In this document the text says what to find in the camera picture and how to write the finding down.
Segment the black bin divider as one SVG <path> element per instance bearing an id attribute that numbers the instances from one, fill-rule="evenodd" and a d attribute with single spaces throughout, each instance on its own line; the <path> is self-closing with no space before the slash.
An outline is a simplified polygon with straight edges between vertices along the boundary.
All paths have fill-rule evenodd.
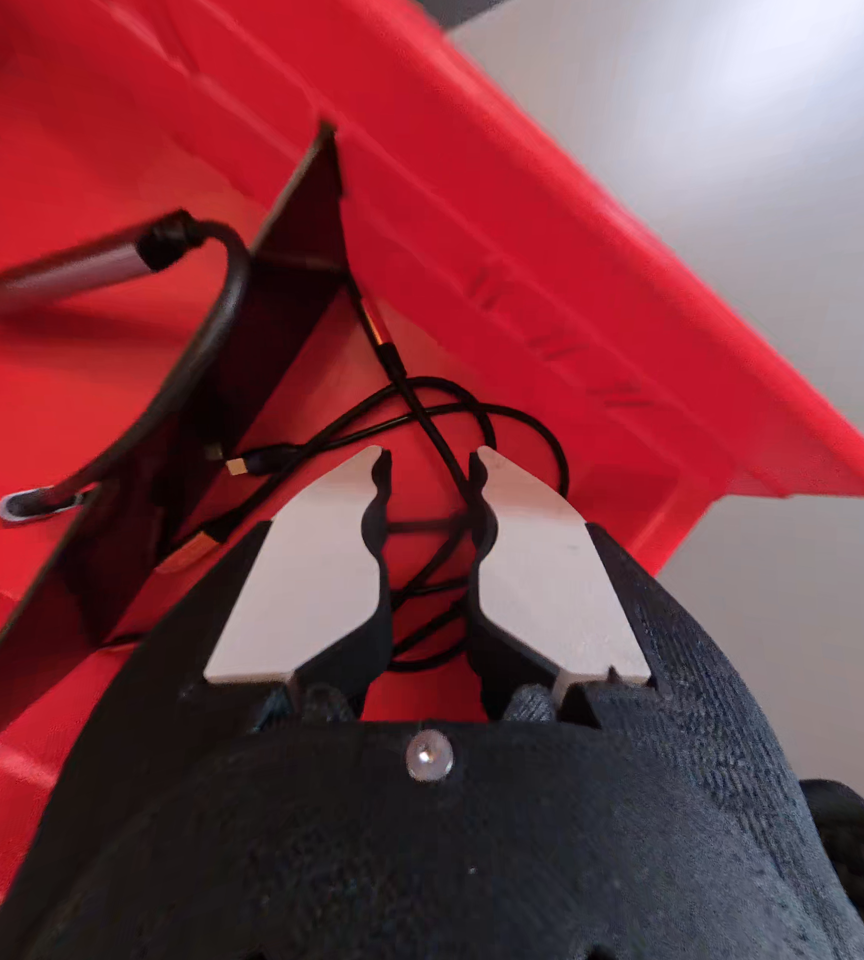
<path id="1" fill-rule="evenodd" d="M 345 280 L 342 177 L 332 126 L 280 193 L 234 314 L 209 330 L 183 392 L 72 510 L 57 546 L 0 629 L 0 732 L 110 639 L 204 503 Z"/>

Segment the red storage bin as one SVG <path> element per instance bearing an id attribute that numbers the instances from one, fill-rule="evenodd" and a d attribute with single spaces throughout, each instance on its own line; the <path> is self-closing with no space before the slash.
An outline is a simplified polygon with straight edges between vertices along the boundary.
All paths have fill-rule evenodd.
<path id="1" fill-rule="evenodd" d="M 0 958 L 864 958 L 783 750 L 655 574 L 722 498 L 864 498 L 864 435 L 408 2 L 0 2 L 0 629 L 183 393 L 322 125 L 345 280 L 110 639 L 0 732 Z M 390 450 L 357 707 L 204 666 L 267 525 Z M 565 496 L 652 679 L 468 663 L 490 447 Z"/>

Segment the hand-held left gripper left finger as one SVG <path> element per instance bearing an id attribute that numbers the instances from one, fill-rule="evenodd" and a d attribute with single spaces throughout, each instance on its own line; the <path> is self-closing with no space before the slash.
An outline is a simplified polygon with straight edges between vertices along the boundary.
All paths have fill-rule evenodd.
<path id="1" fill-rule="evenodd" d="M 297 706 L 325 685 L 363 705 L 392 656 L 391 461 L 369 446 L 273 517 L 204 666 L 210 685 L 279 683 Z"/>

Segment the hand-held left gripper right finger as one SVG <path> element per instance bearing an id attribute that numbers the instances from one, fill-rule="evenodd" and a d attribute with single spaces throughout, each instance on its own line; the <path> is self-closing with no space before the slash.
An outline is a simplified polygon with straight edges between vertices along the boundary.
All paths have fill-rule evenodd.
<path id="1" fill-rule="evenodd" d="M 467 658 L 486 715 L 501 717 L 524 687 L 544 690 L 554 713 L 575 687 L 646 687 L 652 668 L 578 510 L 492 447 L 469 469 Z"/>

